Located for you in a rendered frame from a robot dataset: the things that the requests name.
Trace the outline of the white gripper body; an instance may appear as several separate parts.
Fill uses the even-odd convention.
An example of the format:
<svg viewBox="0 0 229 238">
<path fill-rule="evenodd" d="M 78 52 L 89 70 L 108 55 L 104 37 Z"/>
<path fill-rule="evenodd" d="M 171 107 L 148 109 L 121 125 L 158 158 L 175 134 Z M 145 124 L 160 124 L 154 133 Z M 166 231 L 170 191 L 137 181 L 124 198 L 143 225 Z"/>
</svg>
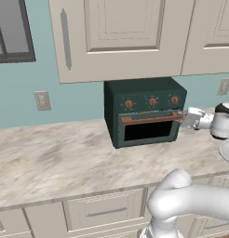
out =
<svg viewBox="0 0 229 238">
<path fill-rule="evenodd" d="M 205 112 L 201 109 L 189 107 L 183 117 L 182 127 L 196 128 L 204 115 Z"/>
</svg>

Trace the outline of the toaster oven glass door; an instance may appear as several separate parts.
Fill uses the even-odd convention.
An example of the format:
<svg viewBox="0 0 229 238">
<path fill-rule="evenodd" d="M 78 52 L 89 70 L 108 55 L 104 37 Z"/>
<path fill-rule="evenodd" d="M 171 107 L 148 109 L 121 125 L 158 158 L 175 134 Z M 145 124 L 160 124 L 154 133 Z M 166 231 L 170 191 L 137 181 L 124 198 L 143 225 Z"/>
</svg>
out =
<svg viewBox="0 0 229 238">
<path fill-rule="evenodd" d="M 119 116 L 119 125 L 117 132 L 117 147 L 138 146 L 144 144 L 153 144 L 161 142 L 175 141 L 179 128 L 180 121 L 167 121 L 158 123 L 148 123 L 141 125 L 124 126 L 121 124 L 122 117 L 131 117 L 132 119 L 141 119 L 146 117 L 168 116 L 172 112 L 179 111 L 149 111 L 144 113 L 130 113 Z"/>
</svg>

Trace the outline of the dark green toaster oven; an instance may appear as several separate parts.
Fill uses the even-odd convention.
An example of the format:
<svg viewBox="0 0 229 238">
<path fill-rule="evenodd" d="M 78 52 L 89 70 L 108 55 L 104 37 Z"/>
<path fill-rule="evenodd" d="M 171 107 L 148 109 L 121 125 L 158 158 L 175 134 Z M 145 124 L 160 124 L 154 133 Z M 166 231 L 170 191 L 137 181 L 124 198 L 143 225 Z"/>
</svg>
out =
<svg viewBox="0 0 229 238">
<path fill-rule="evenodd" d="M 103 93 L 104 119 L 111 141 L 117 149 L 120 115 L 149 111 L 183 112 L 187 96 L 187 90 L 171 77 L 106 81 Z M 174 96 L 179 99 L 177 104 L 170 102 Z M 155 106 L 149 105 L 150 98 L 156 99 Z M 133 102 L 130 109 L 125 106 L 127 100 Z"/>
</svg>

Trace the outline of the beige base cupboard door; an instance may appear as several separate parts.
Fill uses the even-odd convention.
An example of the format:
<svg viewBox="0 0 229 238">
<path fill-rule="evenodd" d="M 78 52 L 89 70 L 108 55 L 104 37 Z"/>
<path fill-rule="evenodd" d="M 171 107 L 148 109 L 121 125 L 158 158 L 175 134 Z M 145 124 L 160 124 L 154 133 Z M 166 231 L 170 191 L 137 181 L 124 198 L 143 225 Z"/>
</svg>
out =
<svg viewBox="0 0 229 238">
<path fill-rule="evenodd" d="M 68 238 L 61 203 L 25 208 L 35 238 Z"/>
<path fill-rule="evenodd" d="M 21 209 L 0 212 L 0 238 L 33 238 Z"/>
</svg>

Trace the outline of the beige drawer front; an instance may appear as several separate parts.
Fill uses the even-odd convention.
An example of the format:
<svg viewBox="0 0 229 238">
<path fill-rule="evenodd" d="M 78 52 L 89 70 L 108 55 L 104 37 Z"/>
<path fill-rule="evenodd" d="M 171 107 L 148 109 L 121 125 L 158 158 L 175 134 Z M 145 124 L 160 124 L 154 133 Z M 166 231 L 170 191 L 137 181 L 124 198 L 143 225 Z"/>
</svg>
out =
<svg viewBox="0 0 229 238">
<path fill-rule="evenodd" d="M 210 181 L 212 185 L 229 188 L 229 174 L 215 176 Z"/>
<path fill-rule="evenodd" d="M 143 189 L 114 192 L 69 200 L 64 203 L 68 231 L 77 231 L 101 225 L 115 224 L 141 216 Z M 127 207 L 128 210 L 97 217 L 87 217 L 88 213 Z"/>
<path fill-rule="evenodd" d="M 218 218 L 197 218 L 191 238 L 216 238 L 229 234 L 229 221 Z"/>
</svg>

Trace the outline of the dark framed window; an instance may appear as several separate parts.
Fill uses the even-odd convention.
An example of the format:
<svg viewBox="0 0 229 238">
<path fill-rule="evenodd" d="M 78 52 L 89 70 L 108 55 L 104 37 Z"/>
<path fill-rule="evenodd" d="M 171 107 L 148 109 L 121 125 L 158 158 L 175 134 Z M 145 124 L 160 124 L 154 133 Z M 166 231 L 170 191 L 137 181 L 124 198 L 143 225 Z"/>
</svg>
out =
<svg viewBox="0 0 229 238">
<path fill-rule="evenodd" d="M 25 0 L 0 0 L 0 63 L 35 61 Z"/>
</svg>

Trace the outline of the beige wall socket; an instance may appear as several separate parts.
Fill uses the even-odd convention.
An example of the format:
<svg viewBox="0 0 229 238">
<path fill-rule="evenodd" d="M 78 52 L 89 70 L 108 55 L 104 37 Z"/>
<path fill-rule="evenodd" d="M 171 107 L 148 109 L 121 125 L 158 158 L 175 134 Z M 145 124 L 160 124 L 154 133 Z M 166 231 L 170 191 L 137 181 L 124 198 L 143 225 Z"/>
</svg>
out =
<svg viewBox="0 0 229 238">
<path fill-rule="evenodd" d="M 229 78 L 223 78 L 220 82 L 217 95 L 218 96 L 226 95 L 228 93 L 228 89 L 229 89 Z"/>
<path fill-rule="evenodd" d="M 49 111 L 51 109 L 48 91 L 35 91 L 34 98 L 38 111 Z"/>
</svg>

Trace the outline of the beige wall cupboard door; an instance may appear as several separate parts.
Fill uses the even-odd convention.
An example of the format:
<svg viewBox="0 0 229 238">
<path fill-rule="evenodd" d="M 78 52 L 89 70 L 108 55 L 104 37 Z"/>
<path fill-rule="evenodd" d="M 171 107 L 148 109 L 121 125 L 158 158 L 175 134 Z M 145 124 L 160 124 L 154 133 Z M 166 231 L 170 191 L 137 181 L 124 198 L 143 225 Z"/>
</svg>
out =
<svg viewBox="0 0 229 238">
<path fill-rule="evenodd" d="M 195 0 L 48 0 L 62 84 L 181 73 Z M 66 67 L 61 9 L 72 69 Z"/>
<path fill-rule="evenodd" d="M 229 73 L 229 0 L 195 0 L 182 75 Z"/>
</svg>

